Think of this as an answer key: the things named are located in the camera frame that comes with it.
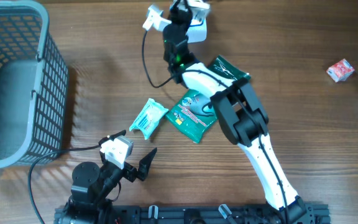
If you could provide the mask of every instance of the gray bin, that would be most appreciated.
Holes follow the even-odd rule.
[[[61,147],[68,70],[48,26],[39,3],[0,2],[0,168]]]

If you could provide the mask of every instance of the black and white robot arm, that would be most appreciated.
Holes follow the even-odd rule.
[[[304,215],[306,208],[273,152],[267,129],[269,119],[248,80],[223,78],[208,70],[189,51],[188,39],[191,37],[188,30],[195,10],[172,6],[169,17],[173,19],[164,21],[162,26],[159,23],[161,17],[150,18],[150,10],[159,9],[155,6],[149,8],[145,24],[157,21],[152,24],[157,24],[154,27],[163,33],[164,60],[168,62],[168,70],[174,80],[211,99],[223,133],[249,158],[264,188],[266,201],[282,214],[281,222],[292,223]],[[162,15],[161,11],[151,13]],[[242,110],[235,111],[234,106],[238,103],[242,104]]]

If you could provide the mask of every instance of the perforated bin wall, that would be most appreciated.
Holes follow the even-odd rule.
[[[68,69],[48,24],[36,2],[0,2],[0,167],[61,147]]]

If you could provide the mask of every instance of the plastic packet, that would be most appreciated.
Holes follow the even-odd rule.
[[[212,72],[233,80],[250,79],[249,73],[231,65],[223,57],[218,56],[209,66]],[[205,131],[217,120],[211,101],[196,90],[189,90],[182,99],[173,106],[165,117],[184,135],[195,143],[200,143]]]
[[[168,109],[164,108],[160,103],[157,103],[153,99],[149,98],[142,111],[129,127],[129,131],[132,131],[133,129],[139,129],[142,131],[144,139],[147,140],[158,126],[162,116],[164,116],[164,114],[167,112]]]

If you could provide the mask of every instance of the wooden surface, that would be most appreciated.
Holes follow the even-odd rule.
[[[128,129],[148,98],[171,108],[186,90],[153,89],[140,56],[149,2],[46,4],[50,31],[70,67],[64,147],[95,145]],[[168,9],[169,2],[160,6]],[[358,1],[221,1],[208,17],[208,39],[191,46],[204,63],[223,55],[250,72],[269,118],[275,153],[306,201],[329,204],[333,223],[358,223]],[[168,78],[161,33],[149,32],[146,63],[155,83]],[[356,68],[344,83],[325,73],[348,59]],[[264,203],[262,186],[244,153],[219,124],[201,144],[168,121],[135,141],[131,163],[154,147],[145,182],[122,181],[116,205],[242,205]],[[71,172],[100,164],[97,150],[72,152],[36,168],[35,201],[47,223],[70,195]],[[27,194],[28,167],[0,170],[0,223],[37,223]]]

